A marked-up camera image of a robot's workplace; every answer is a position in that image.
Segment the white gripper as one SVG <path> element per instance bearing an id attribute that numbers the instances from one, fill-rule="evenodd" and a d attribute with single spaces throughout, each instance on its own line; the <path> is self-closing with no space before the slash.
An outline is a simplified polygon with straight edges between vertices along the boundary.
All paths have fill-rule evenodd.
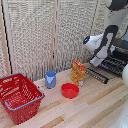
<path id="1" fill-rule="evenodd" d="M 98 58 L 97 56 L 93 56 L 93 57 L 90 59 L 90 63 L 91 63 L 93 66 L 95 66 L 95 67 L 97 67 L 98 65 L 100 65 L 102 61 L 103 61 L 103 59 L 102 59 L 102 58 Z"/>

